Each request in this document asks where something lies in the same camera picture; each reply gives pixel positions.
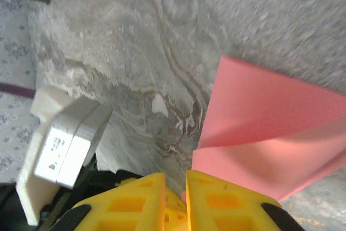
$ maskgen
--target pink paper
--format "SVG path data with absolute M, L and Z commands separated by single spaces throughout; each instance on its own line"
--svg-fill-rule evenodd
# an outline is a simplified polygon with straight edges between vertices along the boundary
M 346 96 L 222 57 L 192 168 L 282 200 L 346 166 Z

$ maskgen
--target white spot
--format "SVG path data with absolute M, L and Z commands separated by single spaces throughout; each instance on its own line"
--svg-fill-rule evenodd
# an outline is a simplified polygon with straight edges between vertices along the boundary
M 162 113 L 168 117 L 168 110 L 164 103 L 163 97 L 160 94 L 155 94 L 155 98 L 152 100 L 151 111 L 153 113 Z
M 204 72 L 204 66 L 203 65 L 201 65 L 201 64 L 199 64 L 198 66 L 197 66 L 197 72 L 198 72 L 198 74 L 201 74 L 201 73 L 203 73 Z
M 133 25 L 129 25 L 129 31 L 132 35 L 135 34 L 135 27 Z
M 259 17 L 259 20 L 263 22 L 268 17 L 268 12 L 265 12 L 262 16 Z
M 307 32 L 301 34 L 301 36 L 299 38 L 301 40 L 309 39 L 315 32 L 317 32 L 317 30 L 316 29 L 312 29 L 310 31 L 307 31 Z
M 179 122 L 175 125 L 175 128 L 182 131 L 183 130 L 183 121 L 179 120 Z

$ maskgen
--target cut-out hole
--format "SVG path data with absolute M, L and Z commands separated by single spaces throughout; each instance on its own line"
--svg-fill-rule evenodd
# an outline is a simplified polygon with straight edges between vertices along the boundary
M 222 216 L 214 218 L 218 231 L 257 231 L 252 218 L 248 216 Z
M 124 196 L 112 201 L 108 212 L 141 212 L 145 204 L 145 197 Z
M 148 182 L 142 183 L 139 186 L 140 187 L 151 187 L 153 184 L 154 184 L 153 181 L 148 181 Z
M 180 207 L 180 208 L 184 208 L 184 205 L 183 205 L 183 203 L 181 203 L 181 202 L 177 202 L 177 205 L 178 205 L 178 207 Z
M 135 220 L 100 220 L 94 231 L 135 231 L 138 222 Z
M 207 195 L 207 202 L 212 209 L 241 208 L 242 202 L 232 193 L 212 193 Z
M 212 181 L 206 180 L 206 179 L 199 179 L 198 180 L 201 184 L 212 184 Z
M 169 215 L 167 213 L 164 216 L 164 222 L 169 222 Z

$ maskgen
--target white block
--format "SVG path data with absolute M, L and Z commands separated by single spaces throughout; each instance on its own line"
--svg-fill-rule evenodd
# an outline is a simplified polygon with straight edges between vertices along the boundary
M 72 139 L 69 152 L 59 172 L 57 183 L 69 189 L 73 188 L 81 167 L 83 164 L 88 164 L 94 155 L 111 113 L 112 109 L 99 105 L 83 121 Z
M 57 182 L 76 131 L 97 107 L 97 101 L 82 96 L 54 116 L 34 171 L 37 177 Z
M 43 123 L 67 107 L 73 100 L 64 90 L 46 86 L 36 91 L 30 112 Z
M 30 226 L 38 226 L 42 207 L 50 204 L 59 190 L 59 185 L 34 175 L 36 160 L 49 126 L 50 121 L 47 121 L 34 132 L 16 184 L 16 190 Z

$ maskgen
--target gray marble slab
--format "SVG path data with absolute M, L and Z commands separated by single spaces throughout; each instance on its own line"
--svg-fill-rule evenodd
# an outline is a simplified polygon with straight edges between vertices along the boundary
M 97 151 L 101 169 L 163 171 L 180 192 L 221 54 L 346 94 L 345 6 L 346 0 L 30 3 L 37 85 L 113 107 Z M 346 225 L 345 187 L 337 178 L 346 180 L 339 171 L 285 204 L 307 230 Z M 339 195 L 322 192 L 330 188 Z M 323 225 L 315 225 L 319 217 Z

